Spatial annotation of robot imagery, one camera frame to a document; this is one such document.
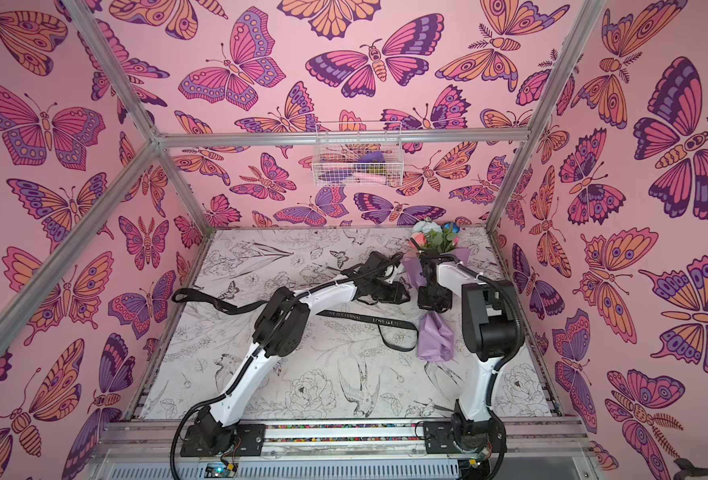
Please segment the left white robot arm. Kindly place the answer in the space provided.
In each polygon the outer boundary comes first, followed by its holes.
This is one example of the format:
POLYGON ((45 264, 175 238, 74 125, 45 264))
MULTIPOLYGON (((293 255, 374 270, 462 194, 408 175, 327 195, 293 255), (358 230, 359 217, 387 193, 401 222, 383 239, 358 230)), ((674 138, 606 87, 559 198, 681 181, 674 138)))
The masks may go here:
POLYGON ((251 397, 280 359, 300 345, 309 318, 331 312, 338 305, 368 297, 377 303, 402 304, 410 300, 401 275, 403 255, 377 251, 337 277, 305 290, 277 289, 267 301, 237 307, 199 290, 181 288, 176 303, 207 303, 221 313, 237 315, 260 309, 252 344, 232 379, 214 398, 200 401, 177 427, 170 459, 219 456, 236 449, 238 424, 251 397))

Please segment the pink purple wrapping paper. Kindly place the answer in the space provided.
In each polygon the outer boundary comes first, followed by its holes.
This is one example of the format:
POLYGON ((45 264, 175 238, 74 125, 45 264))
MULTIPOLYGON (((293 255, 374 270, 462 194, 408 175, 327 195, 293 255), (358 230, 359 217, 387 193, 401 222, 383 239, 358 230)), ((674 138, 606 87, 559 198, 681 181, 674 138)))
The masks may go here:
MULTIPOLYGON (((420 274, 419 255, 423 251, 411 254, 403 261, 410 284, 417 292, 424 284, 420 274)), ((473 277, 463 271, 464 265, 453 254, 442 254, 446 260, 438 268, 439 282, 450 289, 455 297, 463 296, 462 286, 473 282, 473 277)), ((419 321, 418 357, 427 362, 442 363, 453 358, 455 335, 442 317, 432 311, 425 311, 419 321)))

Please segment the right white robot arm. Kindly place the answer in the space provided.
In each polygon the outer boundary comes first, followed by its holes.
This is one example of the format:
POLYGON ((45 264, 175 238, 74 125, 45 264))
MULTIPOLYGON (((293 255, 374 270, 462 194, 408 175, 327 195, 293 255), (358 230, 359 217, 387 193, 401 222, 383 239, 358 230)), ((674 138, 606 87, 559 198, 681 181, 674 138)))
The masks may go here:
POLYGON ((524 326, 510 284, 477 272, 449 253, 419 254, 425 284, 419 306, 435 313, 460 301, 461 336, 475 358, 451 416, 451 432, 464 452, 503 456, 507 451, 504 422, 495 411, 495 387, 503 367, 524 344, 524 326))

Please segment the blue fake flower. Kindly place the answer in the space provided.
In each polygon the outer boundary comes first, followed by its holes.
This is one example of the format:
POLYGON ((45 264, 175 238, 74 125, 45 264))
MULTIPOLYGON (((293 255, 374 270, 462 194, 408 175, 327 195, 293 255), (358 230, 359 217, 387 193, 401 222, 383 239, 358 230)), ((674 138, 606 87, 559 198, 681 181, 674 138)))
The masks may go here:
POLYGON ((460 227, 455 222, 447 222, 442 226, 443 237, 446 240, 454 240, 460 232, 460 227))

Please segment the black ribbon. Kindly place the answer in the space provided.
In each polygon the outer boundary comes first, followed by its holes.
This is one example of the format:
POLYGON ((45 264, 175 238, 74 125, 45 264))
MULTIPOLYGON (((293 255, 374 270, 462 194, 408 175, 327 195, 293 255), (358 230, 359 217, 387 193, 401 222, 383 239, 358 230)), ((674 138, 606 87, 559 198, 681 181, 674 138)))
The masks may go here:
POLYGON ((303 339, 309 318, 315 315, 366 323, 376 326, 379 331, 385 327, 414 333, 418 331, 415 324, 409 321, 333 309, 341 304, 356 302, 356 291, 353 283, 333 284, 302 292, 281 287, 267 301, 259 300, 239 307, 199 290, 181 288, 173 294, 173 301, 206 303, 226 315, 242 315, 258 310, 260 315, 256 319, 252 339, 267 357, 286 357, 294 352, 303 339))

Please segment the pink fake rose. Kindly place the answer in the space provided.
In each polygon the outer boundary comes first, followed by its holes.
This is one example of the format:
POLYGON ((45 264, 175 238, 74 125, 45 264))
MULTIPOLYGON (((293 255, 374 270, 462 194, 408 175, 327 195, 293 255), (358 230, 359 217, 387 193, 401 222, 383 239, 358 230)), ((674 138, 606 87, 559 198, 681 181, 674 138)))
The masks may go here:
POLYGON ((418 251, 425 251, 429 248, 429 242, 427 240, 427 237, 422 232, 414 232, 410 236, 409 241, 413 245, 413 247, 418 251))

